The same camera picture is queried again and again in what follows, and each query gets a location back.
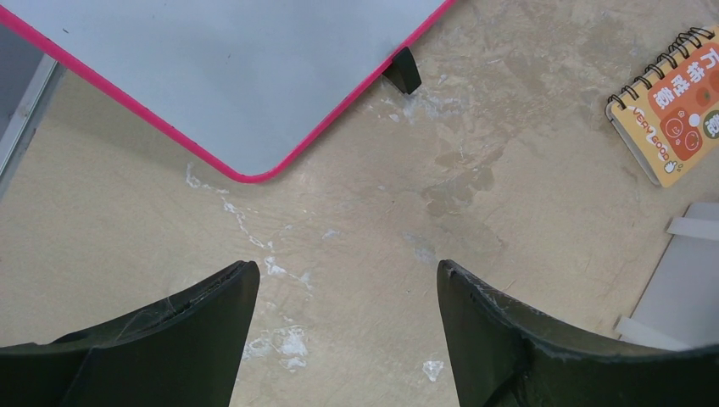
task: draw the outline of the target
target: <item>black clip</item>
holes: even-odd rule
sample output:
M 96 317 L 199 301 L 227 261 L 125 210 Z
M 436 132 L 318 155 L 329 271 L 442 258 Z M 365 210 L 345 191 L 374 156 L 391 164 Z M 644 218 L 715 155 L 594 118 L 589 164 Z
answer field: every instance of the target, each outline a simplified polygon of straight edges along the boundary
M 402 93 L 408 95 L 422 84 L 420 71 L 417 70 L 415 57 L 409 48 L 404 47 L 392 58 L 392 64 L 382 73 Z

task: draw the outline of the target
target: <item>concrete floor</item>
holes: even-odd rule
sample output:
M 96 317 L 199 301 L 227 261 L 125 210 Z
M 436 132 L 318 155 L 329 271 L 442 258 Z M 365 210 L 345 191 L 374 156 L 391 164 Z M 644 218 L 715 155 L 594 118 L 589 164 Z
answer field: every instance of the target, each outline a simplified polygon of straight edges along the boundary
M 456 405 L 438 259 L 613 335 L 669 219 L 719 199 L 719 160 L 652 186 L 605 100 L 718 20 L 713 0 L 459 1 L 413 47 L 416 95 L 378 81 L 262 185 L 68 75 L 0 202 L 0 344 L 49 342 L 236 259 L 264 275 L 236 406 Z

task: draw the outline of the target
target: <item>red edge trim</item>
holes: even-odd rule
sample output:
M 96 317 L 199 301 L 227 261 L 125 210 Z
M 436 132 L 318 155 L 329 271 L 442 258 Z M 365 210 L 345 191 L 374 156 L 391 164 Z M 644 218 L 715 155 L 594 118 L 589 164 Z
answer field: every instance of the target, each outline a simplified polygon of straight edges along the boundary
M 372 82 L 377 79 L 382 72 L 392 63 L 392 58 L 396 55 L 399 50 L 404 47 L 408 47 L 415 42 L 425 31 L 429 29 L 449 7 L 454 4 L 456 0 L 445 0 L 441 6 L 434 13 L 422 23 L 412 34 L 404 40 L 399 47 L 379 66 L 374 70 L 366 79 L 364 79 L 342 102 L 328 114 L 323 121 L 315 127 L 304 140 L 287 156 L 285 159 L 273 168 L 256 176 L 246 176 L 234 171 L 227 164 L 217 159 L 214 155 L 210 154 L 204 148 L 200 147 L 193 140 L 182 134 L 170 123 L 162 120 L 150 109 L 142 106 L 137 100 L 131 98 L 127 93 L 122 92 L 117 86 L 113 85 L 107 79 L 103 78 L 99 73 L 92 70 L 92 68 L 83 64 L 79 59 L 70 55 L 67 51 L 62 49 L 56 43 L 50 41 L 49 38 L 45 37 L 39 31 L 36 31 L 30 25 L 25 23 L 15 14 L 10 13 L 5 7 L 0 6 L 0 24 L 6 25 L 10 30 L 15 31 L 18 35 L 22 36 L 28 42 L 34 44 L 40 48 L 44 53 L 50 55 L 61 64 L 68 67 L 70 70 L 75 72 L 79 77 L 85 81 L 93 84 L 97 89 L 106 93 L 108 96 L 128 108 L 132 113 L 137 114 L 147 121 L 150 125 L 156 129 L 162 131 L 172 140 L 180 143 L 184 148 L 189 150 L 191 153 L 197 155 L 200 159 L 207 162 L 208 164 L 215 167 L 219 172 L 225 176 L 230 177 L 234 181 L 244 183 L 255 183 L 267 181 L 270 178 L 276 176 L 287 168 L 290 163 L 296 159 L 303 150 L 309 146 L 329 125 L 332 123 L 349 105 L 360 96 L 362 92 L 367 89 Z

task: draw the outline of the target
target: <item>white tabletop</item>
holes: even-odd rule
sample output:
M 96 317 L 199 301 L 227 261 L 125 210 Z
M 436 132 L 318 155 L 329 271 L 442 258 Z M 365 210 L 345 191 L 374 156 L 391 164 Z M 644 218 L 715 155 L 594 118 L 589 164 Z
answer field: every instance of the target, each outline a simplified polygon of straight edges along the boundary
M 226 175 L 263 181 L 450 3 L 0 0 L 0 15 Z

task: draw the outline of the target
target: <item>orange notebook cover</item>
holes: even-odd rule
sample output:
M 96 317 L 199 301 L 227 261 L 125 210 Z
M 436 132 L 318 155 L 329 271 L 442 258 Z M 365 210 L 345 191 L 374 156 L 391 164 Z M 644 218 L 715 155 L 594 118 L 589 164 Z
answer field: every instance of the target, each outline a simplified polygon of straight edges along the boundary
M 650 180 L 669 187 L 719 144 L 719 25 L 679 34 L 606 114 Z

